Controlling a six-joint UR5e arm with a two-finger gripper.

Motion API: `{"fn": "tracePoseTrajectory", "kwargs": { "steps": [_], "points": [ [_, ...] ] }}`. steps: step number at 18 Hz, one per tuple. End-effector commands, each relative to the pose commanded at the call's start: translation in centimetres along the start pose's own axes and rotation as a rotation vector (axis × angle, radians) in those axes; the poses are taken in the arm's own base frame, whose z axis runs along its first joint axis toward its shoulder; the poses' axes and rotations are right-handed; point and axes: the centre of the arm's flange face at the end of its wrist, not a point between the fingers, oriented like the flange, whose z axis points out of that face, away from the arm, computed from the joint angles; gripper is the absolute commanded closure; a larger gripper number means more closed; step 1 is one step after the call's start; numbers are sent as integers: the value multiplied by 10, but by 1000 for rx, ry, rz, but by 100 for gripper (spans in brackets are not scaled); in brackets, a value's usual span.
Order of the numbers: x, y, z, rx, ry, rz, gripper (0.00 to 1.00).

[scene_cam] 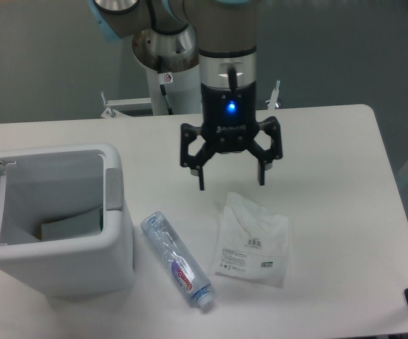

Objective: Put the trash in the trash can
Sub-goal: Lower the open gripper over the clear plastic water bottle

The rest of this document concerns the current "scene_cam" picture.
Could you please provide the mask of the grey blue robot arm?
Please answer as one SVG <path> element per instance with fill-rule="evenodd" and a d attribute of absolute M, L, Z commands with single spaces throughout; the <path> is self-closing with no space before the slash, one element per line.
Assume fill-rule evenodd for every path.
<path fill-rule="evenodd" d="M 180 164 L 204 182 L 216 153 L 247 150 L 258 161 L 258 182 L 283 156 L 276 117 L 256 119 L 255 1 L 90 1 L 102 30 L 122 39 L 152 29 L 196 32 L 203 123 L 181 125 Z"/>

